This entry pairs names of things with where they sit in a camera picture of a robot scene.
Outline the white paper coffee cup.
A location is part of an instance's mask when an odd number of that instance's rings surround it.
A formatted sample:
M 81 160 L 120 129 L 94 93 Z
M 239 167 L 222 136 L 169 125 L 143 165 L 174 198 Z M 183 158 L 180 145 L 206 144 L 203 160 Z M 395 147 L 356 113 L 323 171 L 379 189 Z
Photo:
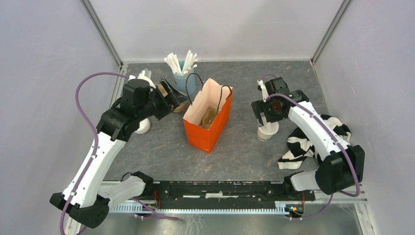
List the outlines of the white paper coffee cup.
M 257 130 L 257 137 L 260 141 L 268 141 L 277 132 L 278 132 L 278 129 L 268 130 L 268 129 L 263 129 L 263 127 L 259 127 Z

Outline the brown cardboard cup carrier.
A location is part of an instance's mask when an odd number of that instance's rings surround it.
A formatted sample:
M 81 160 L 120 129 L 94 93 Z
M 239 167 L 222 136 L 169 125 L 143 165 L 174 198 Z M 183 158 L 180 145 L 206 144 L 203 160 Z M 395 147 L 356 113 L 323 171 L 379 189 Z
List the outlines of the brown cardboard cup carrier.
M 199 126 L 206 130 L 210 129 L 217 115 L 218 110 L 216 108 L 207 108 L 204 115 L 202 116 Z

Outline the orange paper bag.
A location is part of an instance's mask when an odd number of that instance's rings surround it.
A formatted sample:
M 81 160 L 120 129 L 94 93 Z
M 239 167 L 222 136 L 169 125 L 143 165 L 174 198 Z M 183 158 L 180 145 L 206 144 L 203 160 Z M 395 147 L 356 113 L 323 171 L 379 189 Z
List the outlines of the orange paper bag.
M 231 111 L 233 87 L 220 85 L 209 78 L 202 84 L 184 114 L 184 129 L 188 143 L 211 153 L 227 124 Z

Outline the white plastic cup lid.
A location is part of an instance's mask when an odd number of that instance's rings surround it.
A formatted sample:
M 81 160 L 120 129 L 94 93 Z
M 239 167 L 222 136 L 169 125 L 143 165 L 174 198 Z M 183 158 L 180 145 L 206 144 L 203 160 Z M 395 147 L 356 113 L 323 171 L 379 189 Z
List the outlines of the white plastic cup lid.
M 278 122 L 267 122 L 264 125 L 258 127 L 258 133 L 264 135 L 274 135 L 279 130 Z

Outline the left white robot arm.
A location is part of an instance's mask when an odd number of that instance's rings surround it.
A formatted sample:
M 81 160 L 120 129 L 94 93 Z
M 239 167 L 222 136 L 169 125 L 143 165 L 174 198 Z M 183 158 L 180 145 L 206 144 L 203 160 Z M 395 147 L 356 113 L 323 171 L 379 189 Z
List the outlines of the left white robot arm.
M 73 181 L 63 192 L 52 194 L 53 206 L 93 229 L 114 207 L 137 196 L 145 200 L 153 195 L 153 185 L 135 174 L 109 189 L 101 190 L 100 186 L 117 154 L 139 129 L 140 122 L 151 116 L 161 120 L 188 100 L 165 79 L 160 84 L 166 95 L 148 78 L 130 78 L 124 84 L 121 97 L 92 128 L 92 147 Z

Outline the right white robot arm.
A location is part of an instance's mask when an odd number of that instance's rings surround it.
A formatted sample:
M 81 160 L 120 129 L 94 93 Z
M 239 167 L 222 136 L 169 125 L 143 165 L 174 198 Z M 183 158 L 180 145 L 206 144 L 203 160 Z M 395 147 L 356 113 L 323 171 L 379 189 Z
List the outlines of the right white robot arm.
M 283 195 L 289 200 L 297 199 L 302 191 L 321 190 L 327 195 L 340 192 L 357 197 L 363 179 L 365 152 L 361 146 L 352 146 L 347 134 L 335 132 L 339 123 L 329 125 L 314 109 L 309 98 L 301 90 L 291 91 L 282 77 L 272 76 L 267 82 L 257 81 L 262 93 L 260 100 L 251 103 L 258 122 L 257 137 L 269 140 L 279 129 L 279 121 L 289 119 L 303 134 L 295 144 L 306 156 L 314 151 L 319 161 L 318 169 L 286 176 Z

